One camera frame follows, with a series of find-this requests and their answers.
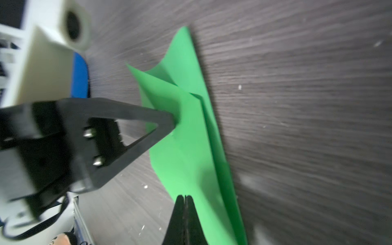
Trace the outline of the green square paper sheet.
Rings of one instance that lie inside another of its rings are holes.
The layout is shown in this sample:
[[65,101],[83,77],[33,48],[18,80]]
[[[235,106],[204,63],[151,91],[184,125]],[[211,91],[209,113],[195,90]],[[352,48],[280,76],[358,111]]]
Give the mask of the green square paper sheet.
[[150,151],[151,166],[175,199],[191,196],[210,245],[245,245],[237,203],[208,89],[188,27],[174,35],[153,68],[129,67],[144,107],[166,111],[175,129]]

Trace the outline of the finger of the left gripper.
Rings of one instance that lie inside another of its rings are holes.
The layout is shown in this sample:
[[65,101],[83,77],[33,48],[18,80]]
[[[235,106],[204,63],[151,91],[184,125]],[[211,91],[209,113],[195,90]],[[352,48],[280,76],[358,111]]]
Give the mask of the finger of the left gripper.
[[[70,190],[78,194],[103,187],[175,128],[169,112],[109,99],[62,99],[56,107],[72,153]],[[155,129],[126,146],[118,119],[151,123]]]

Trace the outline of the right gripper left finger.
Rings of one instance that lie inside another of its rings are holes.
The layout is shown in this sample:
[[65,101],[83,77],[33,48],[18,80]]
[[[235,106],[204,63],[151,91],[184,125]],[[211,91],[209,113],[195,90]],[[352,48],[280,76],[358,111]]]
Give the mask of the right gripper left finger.
[[184,244],[184,197],[177,196],[162,245]]

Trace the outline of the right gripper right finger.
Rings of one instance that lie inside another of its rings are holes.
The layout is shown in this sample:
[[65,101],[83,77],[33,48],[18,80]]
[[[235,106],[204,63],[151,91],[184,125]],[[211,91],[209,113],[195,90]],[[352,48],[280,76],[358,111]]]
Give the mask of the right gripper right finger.
[[208,245],[192,196],[184,200],[184,244]]

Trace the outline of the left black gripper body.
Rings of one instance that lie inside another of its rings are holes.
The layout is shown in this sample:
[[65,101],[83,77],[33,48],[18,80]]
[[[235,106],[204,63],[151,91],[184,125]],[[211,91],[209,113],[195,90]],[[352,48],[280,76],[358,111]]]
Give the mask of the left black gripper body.
[[1,107],[1,188],[6,200],[26,202],[38,219],[79,184],[67,116],[79,101],[42,101]]

